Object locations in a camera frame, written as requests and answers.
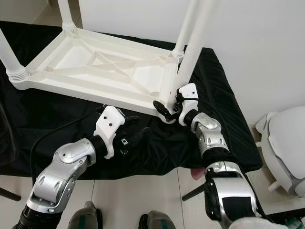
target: black cloth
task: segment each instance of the black cloth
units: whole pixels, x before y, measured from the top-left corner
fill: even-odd
[[[60,32],[60,27],[1,22],[0,27],[20,63],[26,66]],[[173,49],[174,44],[161,41],[118,36],[128,40]],[[245,171],[259,169],[262,161],[234,93],[212,49],[203,48],[191,82],[200,98],[208,100],[224,117],[232,140],[232,148]],[[30,176],[30,150],[45,133],[89,113],[100,104],[37,89],[17,90],[0,65],[0,173]],[[120,154],[102,159],[88,168],[84,179],[119,179],[132,175],[164,175],[176,167],[199,168],[202,160],[198,140],[188,127],[164,124],[156,117],[129,110],[126,116],[137,115],[136,132],[146,126],[152,131],[147,140],[126,157]],[[210,107],[199,102],[199,111],[220,121]],[[52,160],[61,145],[92,136],[99,115],[93,114],[43,140],[36,151],[37,174]]]

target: cable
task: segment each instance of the cable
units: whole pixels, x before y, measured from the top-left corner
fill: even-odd
[[[197,99],[197,98],[182,98],[182,100],[183,100],[183,101],[185,101],[185,100],[195,100],[195,101],[202,102],[202,103],[208,105],[209,107],[211,107],[211,108],[217,113],[217,115],[219,116],[219,118],[220,118],[220,120],[221,120],[221,122],[222,122],[222,124],[223,124],[223,126],[224,126],[224,129],[225,129],[225,132],[226,132],[226,135],[227,135],[227,138],[228,138],[228,148],[229,148],[229,151],[230,151],[232,154],[234,154],[233,149],[232,149],[231,137],[230,137],[230,134],[229,134],[229,131],[228,131],[228,127],[227,127],[227,125],[226,125],[226,123],[225,123],[225,121],[224,121],[223,116],[219,113],[219,111],[218,111],[214,106],[212,106],[208,101],[206,101],[206,100],[204,100],[204,99]],[[273,222],[273,221],[265,214],[265,212],[264,212],[264,210],[263,210],[263,208],[262,208],[262,205],[261,205],[261,203],[260,203],[259,200],[258,200],[258,197],[257,197],[257,195],[256,195],[256,192],[255,192],[255,190],[254,190],[254,188],[253,188],[253,186],[252,186],[252,184],[251,184],[251,182],[250,182],[248,176],[246,175],[246,173],[244,172],[244,170],[243,170],[242,168],[240,168],[240,169],[241,169],[241,172],[242,172],[243,176],[245,177],[245,179],[247,180],[248,184],[250,185],[251,189],[253,190],[253,193],[254,193],[254,196],[255,196],[255,200],[256,200],[256,204],[257,204],[257,208],[258,208],[258,210],[259,210],[259,213],[262,215],[263,218],[269,220],[270,222]]]
[[[90,113],[84,115],[83,117],[81,117],[81,118],[79,118],[79,119],[76,119],[76,120],[74,120],[74,121],[72,121],[72,122],[69,122],[69,123],[67,123],[67,124],[65,124],[65,125],[60,126],[60,127],[56,128],[55,130],[52,130],[52,131],[46,133],[45,135],[41,136],[40,138],[38,138],[38,139],[36,140],[36,142],[33,144],[32,149],[31,149],[31,151],[30,151],[30,172],[31,172],[31,176],[32,176],[32,185],[33,185],[33,186],[34,186],[34,184],[35,184],[35,182],[36,182],[35,152],[36,152],[36,148],[37,148],[38,144],[39,144],[43,139],[45,139],[46,137],[48,137],[49,135],[51,135],[51,134],[53,134],[53,133],[55,133],[55,132],[57,132],[57,131],[59,131],[59,130],[61,130],[61,129],[63,129],[63,128],[69,126],[69,125],[72,125],[72,124],[74,124],[74,123],[76,123],[76,122],[79,122],[79,121],[81,121],[81,120],[87,118],[88,116],[92,115],[92,114],[95,113],[95,112],[98,112],[98,109],[99,109],[99,108],[96,108],[94,111],[91,111]]]

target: white chair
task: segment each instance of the white chair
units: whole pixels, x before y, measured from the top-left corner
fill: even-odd
[[[290,195],[305,197],[305,106],[268,113],[257,124],[262,141],[257,143],[276,181]]]

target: tiled floor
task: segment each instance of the tiled floor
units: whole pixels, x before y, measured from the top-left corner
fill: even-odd
[[[72,19],[82,28],[77,0],[69,0]],[[61,26],[61,16],[56,0],[52,7],[39,17],[35,24]],[[249,125],[255,141],[259,134],[254,125]],[[267,187],[274,178],[266,164],[263,168],[250,172],[249,178],[267,214],[305,208],[305,198],[287,195],[283,189],[268,192]],[[62,216],[59,229],[66,229],[70,217],[92,200],[101,208],[105,229],[137,229],[141,214],[159,210],[168,214],[177,229],[210,228],[219,229],[218,223],[211,221],[204,208],[204,193],[181,202],[181,196],[198,187],[204,178],[195,181],[190,170],[177,168],[165,176],[133,176],[121,180],[80,180],[77,181],[69,204]],[[24,177],[0,176],[0,187],[22,196],[20,202],[0,197],[0,228],[10,229],[19,220],[26,199],[31,191],[31,179]]]

